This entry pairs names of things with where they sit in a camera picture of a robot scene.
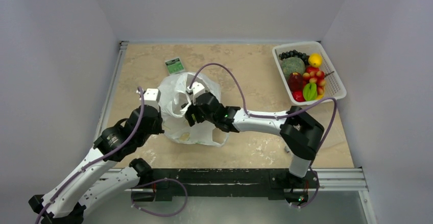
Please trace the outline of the green fake fruit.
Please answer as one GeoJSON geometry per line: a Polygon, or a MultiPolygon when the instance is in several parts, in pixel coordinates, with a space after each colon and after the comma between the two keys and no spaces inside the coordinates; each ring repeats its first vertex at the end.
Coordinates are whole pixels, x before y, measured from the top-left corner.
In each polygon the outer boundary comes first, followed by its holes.
{"type": "Polygon", "coordinates": [[[307,83],[303,88],[302,94],[306,101],[314,101],[318,96],[316,83],[307,83]]]}

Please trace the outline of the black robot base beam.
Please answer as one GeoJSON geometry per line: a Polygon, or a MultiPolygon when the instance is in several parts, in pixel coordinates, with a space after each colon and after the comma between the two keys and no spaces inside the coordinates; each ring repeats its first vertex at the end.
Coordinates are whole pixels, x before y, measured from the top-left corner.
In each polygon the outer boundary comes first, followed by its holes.
{"type": "Polygon", "coordinates": [[[144,159],[129,166],[139,180],[131,194],[139,202],[171,201],[174,197],[265,197],[303,206],[309,191],[317,192],[317,173],[298,178],[285,168],[209,169],[152,168],[144,159]]]}

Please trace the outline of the white plastic shopping bag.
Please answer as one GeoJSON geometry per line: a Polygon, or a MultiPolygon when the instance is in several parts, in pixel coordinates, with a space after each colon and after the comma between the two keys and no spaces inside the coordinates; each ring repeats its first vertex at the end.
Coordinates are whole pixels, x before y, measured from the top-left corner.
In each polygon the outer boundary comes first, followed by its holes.
{"type": "Polygon", "coordinates": [[[188,111],[193,108],[192,96],[187,93],[195,74],[183,72],[165,77],[158,89],[164,135],[179,144],[200,144],[222,147],[229,138],[228,133],[219,131],[214,124],[193,119],[191,126],[187,120],[188,111]]]}

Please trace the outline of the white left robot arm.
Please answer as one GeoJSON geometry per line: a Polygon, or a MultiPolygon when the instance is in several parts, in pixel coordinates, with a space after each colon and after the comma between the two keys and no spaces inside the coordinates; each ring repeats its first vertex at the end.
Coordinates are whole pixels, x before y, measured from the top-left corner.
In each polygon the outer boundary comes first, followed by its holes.
{"type": "Polygon", "coordinates": [[[103,193],[110,193],[125,183],[140,188],[152,182],[150,167],[144,160],[138,166],[127,168],[126,174],[110,180],[104,189],[94,189],[94,183],[125,156],[144,145],[151,135],[163,133],[158,105],[144,105],[133,110],[128,118],[106,128],[93,143],[83,161],[49,193],[29,199],[32,210],[38,214],[36,223],[82,223],[103,193]]]}

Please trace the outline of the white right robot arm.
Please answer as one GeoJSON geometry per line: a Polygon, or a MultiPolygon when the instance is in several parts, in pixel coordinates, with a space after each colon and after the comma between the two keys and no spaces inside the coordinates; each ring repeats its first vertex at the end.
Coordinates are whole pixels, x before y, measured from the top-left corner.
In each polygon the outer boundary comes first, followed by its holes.
{"type": "Polygon", "coordinates": [[[184,117],[192,127],[209,122],[225,133],[260,132],[280,136],[292,153],[286,179],[294,187],[307,179],[307,171],[322,144],[324,127],[301,107],[282,112],[245,112],[241,107],[224,106],[210,92],[184,103],[184,117]]]}

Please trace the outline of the dark red fake apple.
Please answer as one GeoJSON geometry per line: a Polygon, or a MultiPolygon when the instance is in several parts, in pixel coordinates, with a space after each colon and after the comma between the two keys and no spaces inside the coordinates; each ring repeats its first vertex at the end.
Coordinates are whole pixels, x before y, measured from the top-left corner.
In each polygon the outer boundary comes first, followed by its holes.
{"type": "Polygon", "coordinates": [[[291,92],[300,91],[303,89],[303,77],[301,74],[294,72],[288,77],[287,84],[291,92]]]}

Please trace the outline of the red fake cherry bunch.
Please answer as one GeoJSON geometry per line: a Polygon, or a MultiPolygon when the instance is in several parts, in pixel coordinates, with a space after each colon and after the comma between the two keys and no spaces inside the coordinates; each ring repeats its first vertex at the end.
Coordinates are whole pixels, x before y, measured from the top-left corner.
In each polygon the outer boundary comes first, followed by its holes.
{"type": "Polygon", "coordinates": [[[302,88],[304,88],[307,84],[310,84],[310,83],[316,84],[318,95],[324,95],[325,86],[326,86],[325,78],[328,77],[329,75],[333,74],[333,73],[334,73],[334,71],[329,72],[329,73],[325,73],[321,70],[312,71],[310,73],[305,72],[302,75],[302,78],[303,78],[302,88]]]}

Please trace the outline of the yellow fake lemon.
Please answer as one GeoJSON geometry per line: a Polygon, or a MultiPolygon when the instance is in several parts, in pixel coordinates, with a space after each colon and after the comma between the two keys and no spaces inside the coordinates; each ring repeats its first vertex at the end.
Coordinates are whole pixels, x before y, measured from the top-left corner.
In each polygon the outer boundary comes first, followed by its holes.
{"type": "Polygon", "coordinates": [[[319,68],[323,63],[323,58],[318,53],[312,53],[309,55],[308,63],[312,67],[319,68]]]}

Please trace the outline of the dark fake grape bunch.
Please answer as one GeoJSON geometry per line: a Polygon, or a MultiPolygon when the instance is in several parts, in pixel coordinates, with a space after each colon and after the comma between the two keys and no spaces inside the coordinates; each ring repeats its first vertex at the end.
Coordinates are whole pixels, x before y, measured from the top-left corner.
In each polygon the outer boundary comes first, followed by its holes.
{"type": "Polygon", "coordinates": [[[281,54],[278,55],[278,58],[280,60],[285,60],[285,59],[291,58],[291,57],[300,58],[304,62],[305,65],[308,64],[309,55],[307,55],[306,53],[299,52],[295,49],[292,51],[288,51],[288,52],[282,52],[281,54]]]}

